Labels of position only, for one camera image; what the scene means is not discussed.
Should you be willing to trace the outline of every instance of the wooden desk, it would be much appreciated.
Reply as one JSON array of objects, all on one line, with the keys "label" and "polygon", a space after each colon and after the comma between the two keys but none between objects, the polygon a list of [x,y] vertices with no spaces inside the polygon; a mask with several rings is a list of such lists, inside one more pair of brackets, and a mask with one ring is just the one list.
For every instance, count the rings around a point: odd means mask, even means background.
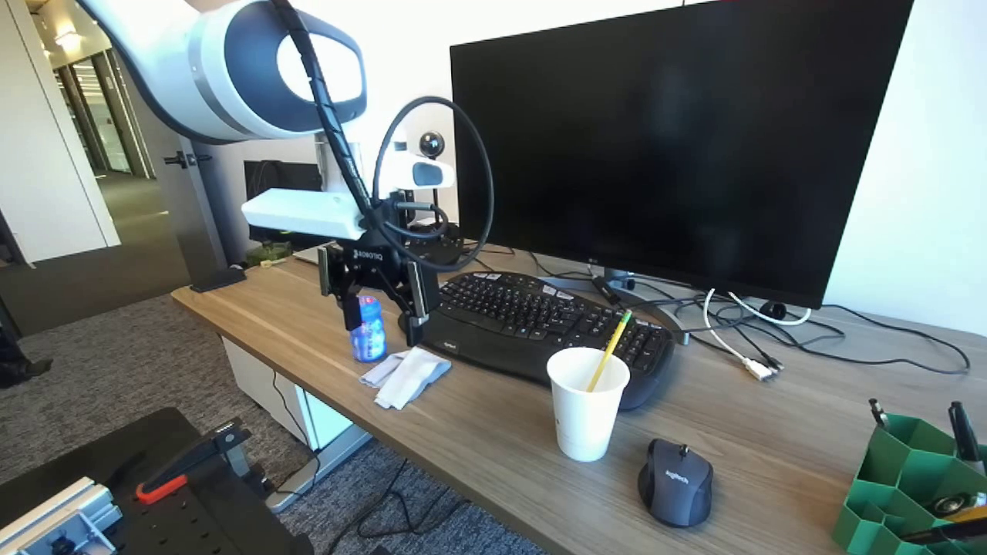
[{"label": "wooden desk", "polygon": [[[522,256],[484,258],[513,269]],[[366,368],[352,361],[343,315],[317,292],[312,264],[284,263],[251,270],[244,282],[173,295],[407,458],[562,553],[837,553],[830,530],[873,433],[867,397],[938,424],[948,422],[948,405],[964,397],[987,427],[987,343],[977,337],[943,332],[975,361],[971,376],[961,380],[845,368],[776,346],[784,376],[773,385],[691,346],[666,393],[638,416],[621,416],[611,453],[581,465],[560,453],[552,405],[539,385],[461,361],[402,412],[377,408],[360,381]],[[952,364],[921,340],[891,343],[850,316],[840,325],[851,332],[845,354]],[[646,513],[637,483],[656,435],[712,458],[717,500],[703,527],[674,530]]]}]

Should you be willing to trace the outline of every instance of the black monitor screen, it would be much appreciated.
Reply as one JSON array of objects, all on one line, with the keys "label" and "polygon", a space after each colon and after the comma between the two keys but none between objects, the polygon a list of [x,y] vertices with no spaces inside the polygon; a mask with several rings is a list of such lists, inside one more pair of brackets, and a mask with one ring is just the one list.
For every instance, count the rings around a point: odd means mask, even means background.
[{"label": "black monitor screen", "polygon": [[[490,241],[820,306],[911,2],[720,0],[461,43]],[[484,226],[457,130],[461,226]]]}]

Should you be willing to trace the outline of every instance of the computer mouse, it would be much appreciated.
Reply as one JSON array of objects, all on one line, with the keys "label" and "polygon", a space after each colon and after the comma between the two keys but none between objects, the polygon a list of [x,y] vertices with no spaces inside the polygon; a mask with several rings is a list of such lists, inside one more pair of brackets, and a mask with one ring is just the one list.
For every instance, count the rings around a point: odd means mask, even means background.
[{"label": "computer mouse", "polygon": [[638,489],[652,514],[674,527],[693,527],[709,518],[712,465],[687,443],[654,439]]}]

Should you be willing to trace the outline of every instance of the green container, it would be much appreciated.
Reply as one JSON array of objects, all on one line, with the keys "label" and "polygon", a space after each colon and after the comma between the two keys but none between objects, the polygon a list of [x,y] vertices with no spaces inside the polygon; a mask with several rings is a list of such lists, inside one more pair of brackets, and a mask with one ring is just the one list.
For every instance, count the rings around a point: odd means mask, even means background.
[{"label": "green container", "polygon": [[966,544],[901,540],[914,530],[951,525],[951,518],[938,514],[941,500],[987,494],[987,474],[964,465],[952,449],[952,439],[941,427],[890,412],[890,422],[871,435],[864,465],[842,500],[832,540],[855,555],[987,553],[987,535]]}]

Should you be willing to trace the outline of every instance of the keyboard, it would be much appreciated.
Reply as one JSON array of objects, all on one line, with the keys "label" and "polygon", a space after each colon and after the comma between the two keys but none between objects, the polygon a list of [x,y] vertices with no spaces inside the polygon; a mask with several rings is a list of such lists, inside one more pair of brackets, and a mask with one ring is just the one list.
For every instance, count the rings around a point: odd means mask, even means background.
[{"label": "keyboard", "polygon": [[[621,307],[513,270],[457,274],[438,291],[424,346],[484,371],[548,385],[547,361],[567,346],[608,349]],[[621,412],[649,408],[666,385],[674,329],[637,316],[614,354],[630,368]]]}]

